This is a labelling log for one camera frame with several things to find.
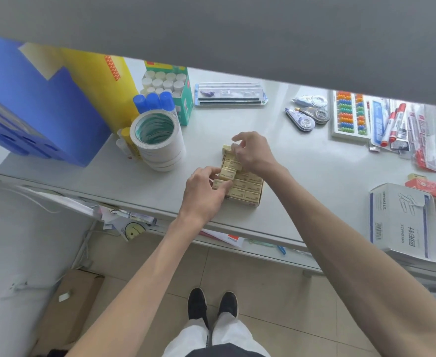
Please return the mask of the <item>person's right hand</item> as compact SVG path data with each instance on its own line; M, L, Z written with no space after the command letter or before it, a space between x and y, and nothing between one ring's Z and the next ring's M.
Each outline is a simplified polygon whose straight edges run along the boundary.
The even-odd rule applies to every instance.
M283 167L275 159L267 139L254 131L254 165L253 169L245 169L248 172L256 174L264 180L274 178L275 175L286 172Z

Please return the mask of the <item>person's left hand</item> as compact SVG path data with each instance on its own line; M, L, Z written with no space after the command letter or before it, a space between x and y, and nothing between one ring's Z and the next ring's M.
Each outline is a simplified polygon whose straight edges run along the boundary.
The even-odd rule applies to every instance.
M207 166L197 168L186 182L178 219L203 227L220 210L216 203L216 190L212 189L220 168Z

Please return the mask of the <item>person's left forearm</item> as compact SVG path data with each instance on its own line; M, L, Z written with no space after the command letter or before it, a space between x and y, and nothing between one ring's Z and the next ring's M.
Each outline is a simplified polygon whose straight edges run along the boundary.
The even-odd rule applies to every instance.
M65 357L136 357L181 259L205 223L201 216L180 214Z

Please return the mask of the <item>person's right forearm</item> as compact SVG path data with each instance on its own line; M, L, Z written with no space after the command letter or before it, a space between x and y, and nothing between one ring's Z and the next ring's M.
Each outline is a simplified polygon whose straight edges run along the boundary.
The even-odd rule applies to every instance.
M436 299L278 163L262 178L350 315L383 357L436 357Z

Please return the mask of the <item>stack of yellow boxes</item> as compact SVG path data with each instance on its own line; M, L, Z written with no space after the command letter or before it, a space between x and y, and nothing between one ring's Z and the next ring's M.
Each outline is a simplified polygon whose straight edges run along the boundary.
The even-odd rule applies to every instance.
M226 199L258 207L264 188L264 180L246 171L240 162L221 161L220 173L216 179L232 180L233 187Z

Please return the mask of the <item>red white paper sheet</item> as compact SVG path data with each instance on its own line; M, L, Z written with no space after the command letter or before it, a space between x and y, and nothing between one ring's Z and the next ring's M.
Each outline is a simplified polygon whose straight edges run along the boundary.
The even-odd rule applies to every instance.
M238 247L238 248L241 248L244 244L244 241L245 241L245 238L242 238L239 236L234 236L234 235L226 234L226 233L222 233L222 232L216 232L216 231L208 230L208 229L202 229L199 234L202 236L205 236L205 237L214 238L216 240L223 241L229 245L232 245L232 246Z

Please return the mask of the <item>clear ruler set pack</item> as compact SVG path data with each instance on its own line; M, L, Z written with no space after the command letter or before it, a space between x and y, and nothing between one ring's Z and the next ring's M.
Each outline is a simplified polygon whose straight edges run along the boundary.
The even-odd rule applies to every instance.
M257 82L201 82L195 85L194 102L198 107L264 106L268 97Z

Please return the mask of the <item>blue white correction tape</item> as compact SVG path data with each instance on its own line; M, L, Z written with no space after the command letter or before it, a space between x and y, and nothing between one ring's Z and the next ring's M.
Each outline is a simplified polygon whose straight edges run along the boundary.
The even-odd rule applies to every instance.
M285 114L294 124L294 126L301 132L308 133L313 131L316 127L315 120L300 111L296 111L286 107Z

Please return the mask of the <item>green glue stick carton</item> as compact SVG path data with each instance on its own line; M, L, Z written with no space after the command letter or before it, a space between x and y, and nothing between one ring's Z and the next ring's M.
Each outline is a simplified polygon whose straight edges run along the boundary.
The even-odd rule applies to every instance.
M152 61L144 61L146 71L163 71L163 72L174 72L174 73L186 73L188 74L188 69L186 66L169 65L163 63L156 63ZM188 76L187 86L182 94L182 97L174 97L174 103L176 106L176 115L181 126L187 126L189 124L191 113L194 108L194 100L191 91L191 82Z

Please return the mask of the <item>stack of white tape rolls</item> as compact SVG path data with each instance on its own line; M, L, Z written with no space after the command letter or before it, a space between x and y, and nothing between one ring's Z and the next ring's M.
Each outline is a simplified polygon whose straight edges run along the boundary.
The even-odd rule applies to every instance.
M139 115L130 127L130 138L142 160L157 172L176 169L186 157L178 117L155 109Z

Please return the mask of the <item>grey correction tape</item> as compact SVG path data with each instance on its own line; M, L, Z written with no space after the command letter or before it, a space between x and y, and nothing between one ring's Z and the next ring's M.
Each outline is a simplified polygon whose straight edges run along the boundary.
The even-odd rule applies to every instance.
M325 125L330 120L330 115L322 108L300 107L299 111L311 117L318 125Z

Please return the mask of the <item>yellow smiley face sticker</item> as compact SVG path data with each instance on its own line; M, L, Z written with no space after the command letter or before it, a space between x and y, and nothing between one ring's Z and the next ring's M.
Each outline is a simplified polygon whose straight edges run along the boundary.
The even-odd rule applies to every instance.
M132 241L148 230L148 226L144 223L137 221L126 222L124 227L121 228L121 234L126 241Z

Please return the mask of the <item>group of white-capped glue sticks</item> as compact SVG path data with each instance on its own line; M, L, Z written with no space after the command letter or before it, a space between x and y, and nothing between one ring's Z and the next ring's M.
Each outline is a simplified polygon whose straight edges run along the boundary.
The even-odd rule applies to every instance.
M146 71L142 77L142 89L139 94L160 95L163 92L170 92L173 97L182 97L187 86L188 75L186 73L174 73L163 71Z

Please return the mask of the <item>yellow glue stick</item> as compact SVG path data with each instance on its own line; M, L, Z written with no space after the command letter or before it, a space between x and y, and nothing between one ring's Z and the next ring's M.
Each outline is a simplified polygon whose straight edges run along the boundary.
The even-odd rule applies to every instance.
M125 127L120 131L120 136L122 139L125 140L126 144L128 145L131 152L135 155L135 157L138 158L138 160L142 160L139 149L132 141L132 138L130 136L130 132L131 132L130 127Z

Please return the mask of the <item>person's black right shoe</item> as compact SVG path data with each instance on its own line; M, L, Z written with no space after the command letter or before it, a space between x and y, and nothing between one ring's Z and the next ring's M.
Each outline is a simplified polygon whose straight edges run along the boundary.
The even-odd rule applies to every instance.
M218 319L225 315L230 314L233 318L239 317L239 304L235 293L227 291L223 294L219 307L218 307Z

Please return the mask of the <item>person's black shoe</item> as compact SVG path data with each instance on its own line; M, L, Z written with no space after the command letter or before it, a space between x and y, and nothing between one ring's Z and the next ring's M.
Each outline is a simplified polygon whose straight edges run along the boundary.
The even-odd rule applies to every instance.
M187 301L189 322L198 322L201 320L205 328L209 330L207 309L208 305L203 290L201 288L193 288Z
M227 291L223 294L219 307L218 307L218 319L225 315L230 314L233 318L239 317L239 304L235 293Z

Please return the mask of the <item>colourful bead abacus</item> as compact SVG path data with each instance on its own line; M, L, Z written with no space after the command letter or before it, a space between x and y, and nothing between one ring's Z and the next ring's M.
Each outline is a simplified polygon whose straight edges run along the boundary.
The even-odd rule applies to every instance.
M363 143L370 140L369 112L364 94L331 90L328 112L333 137Z

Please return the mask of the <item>grey overhead shelf board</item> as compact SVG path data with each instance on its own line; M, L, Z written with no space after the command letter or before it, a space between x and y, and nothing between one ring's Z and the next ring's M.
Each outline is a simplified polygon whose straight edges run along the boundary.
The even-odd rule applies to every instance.
M0 0L0 36L436 105L436 0Z

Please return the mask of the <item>person's black left shoe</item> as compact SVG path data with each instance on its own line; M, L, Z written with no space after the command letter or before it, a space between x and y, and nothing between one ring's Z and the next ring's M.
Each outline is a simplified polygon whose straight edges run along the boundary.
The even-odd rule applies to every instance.
M189 322L198 322L201 320L205 328L209 330L207 309L208 305L203 290L201 288L193 288L187 301Z

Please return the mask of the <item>blue stationery pack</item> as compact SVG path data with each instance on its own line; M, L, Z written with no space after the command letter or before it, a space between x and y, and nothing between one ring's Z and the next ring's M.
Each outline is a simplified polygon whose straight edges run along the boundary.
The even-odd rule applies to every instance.
M376 96L367 96L366 100L369 111L371 144L375 147L381 147L390 116L391 101Z

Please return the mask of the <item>person's white trousers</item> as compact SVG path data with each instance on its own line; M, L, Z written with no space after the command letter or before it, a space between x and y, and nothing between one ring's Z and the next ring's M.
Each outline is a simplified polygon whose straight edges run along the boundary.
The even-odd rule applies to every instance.
M251 331L229 312L212 331L203 318L191 319L165 348L162 357L271 357Z

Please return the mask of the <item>red marker pen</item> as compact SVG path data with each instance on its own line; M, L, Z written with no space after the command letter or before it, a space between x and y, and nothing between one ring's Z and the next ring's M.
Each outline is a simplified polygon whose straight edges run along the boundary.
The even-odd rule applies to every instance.
M406 106L407 104L406 102L404 102L404 103L400 103L400 105L396 108L393 117L393 123L391 124L389 143L393 143L397 140L397 135L405 115Z
M382 147L382 148L385 148L385 147L389 146L390 137L392 135L393 126L394 126L394 123L395 123L395 116L396 116L396 111L393 110L390 113L390 116L389 116L389 118L387 120L387 125L386 125L385 130L384 130L384 134L383 134L383 136L381 138L380 147Z

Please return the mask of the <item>yellow paper package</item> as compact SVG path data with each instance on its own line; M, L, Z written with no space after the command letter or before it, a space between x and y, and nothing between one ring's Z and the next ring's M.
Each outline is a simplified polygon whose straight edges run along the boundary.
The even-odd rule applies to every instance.
M130 127L139 115L139 94L125 58L59 48L65 67L113 133Z

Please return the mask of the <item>clear plastic bag with papers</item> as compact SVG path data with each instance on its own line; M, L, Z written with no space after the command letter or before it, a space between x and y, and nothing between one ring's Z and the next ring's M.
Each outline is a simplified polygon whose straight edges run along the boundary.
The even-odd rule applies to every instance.
M49 202L54 202L72 211L92 217L95 220L101 220L102 218L102 214L97 206L90 206L84 201L64 196L58 192L32 186L14 186L14 188L31 197L38 197Z

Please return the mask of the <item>white paper clip carton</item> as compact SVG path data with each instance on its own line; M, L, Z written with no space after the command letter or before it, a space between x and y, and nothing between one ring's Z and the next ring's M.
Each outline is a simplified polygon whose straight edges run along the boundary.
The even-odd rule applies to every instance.
M370 242L391 255L436 263L434 197L391 183L369 191Z

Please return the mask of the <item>red white pen pack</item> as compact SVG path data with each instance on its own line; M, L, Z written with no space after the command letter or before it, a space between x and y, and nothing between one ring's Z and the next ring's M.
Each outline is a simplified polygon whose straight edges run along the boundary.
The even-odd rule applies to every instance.
M407 121L412 161L418 168L436 173L435 123L426 106L411 103Z

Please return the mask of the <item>red flat box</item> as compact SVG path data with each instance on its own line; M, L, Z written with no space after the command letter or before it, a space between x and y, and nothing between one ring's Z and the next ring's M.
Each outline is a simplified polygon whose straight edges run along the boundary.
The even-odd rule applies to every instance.
M429 193L436 199L436 182L428 180L427 177L409 174L405 186Z

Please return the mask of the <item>brown cardboard box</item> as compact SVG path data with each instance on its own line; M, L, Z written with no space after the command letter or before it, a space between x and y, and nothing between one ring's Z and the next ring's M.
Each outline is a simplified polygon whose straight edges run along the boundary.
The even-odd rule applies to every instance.
M46 355L79 339L104 279L79 269L66 273L38 325L31 356Z

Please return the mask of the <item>blue plastic file holder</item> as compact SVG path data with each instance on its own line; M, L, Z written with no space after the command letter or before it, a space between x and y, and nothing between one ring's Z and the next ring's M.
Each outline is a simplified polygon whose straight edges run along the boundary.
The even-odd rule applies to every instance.
M0 146L86 167L110 134L54 47L0 37Z

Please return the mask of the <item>white wall socket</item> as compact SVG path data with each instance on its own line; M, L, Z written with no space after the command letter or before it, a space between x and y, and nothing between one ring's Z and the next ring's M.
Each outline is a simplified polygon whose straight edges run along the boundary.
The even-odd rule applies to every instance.
M15 275L8 283L7 289L1 293L0 299L12 298L26 288L28 288L28 277L26 275Z

